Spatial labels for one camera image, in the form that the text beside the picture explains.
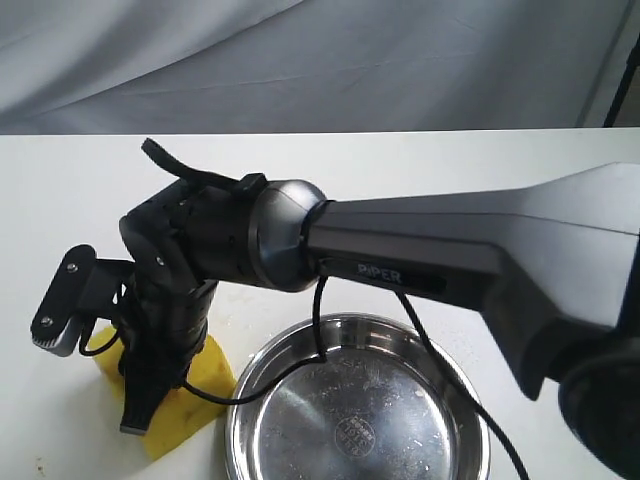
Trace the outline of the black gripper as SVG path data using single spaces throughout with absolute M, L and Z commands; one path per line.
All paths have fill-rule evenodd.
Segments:
M 268 182 L 248 174 L 226 187 L 177 180 L 119 221 L 135 263 L 133 315 L 126 334 L 122 433 L 146 433 L 180 372 L 204 340 L 206 315 L 218 282 L 263 285 L 250 258 L 249 223 Z

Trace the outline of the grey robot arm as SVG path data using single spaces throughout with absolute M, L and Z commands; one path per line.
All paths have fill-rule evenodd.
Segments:
M 299 292 L 327 277 L 479 313 L 522 393 L 559 386 L 568 427 L 639 475 L 639 168 L 521 189 L 331 201 L 302 180 L 170 165 L 173 184 L 119 223 L 125 432 L 185 378 L 221 281 Z

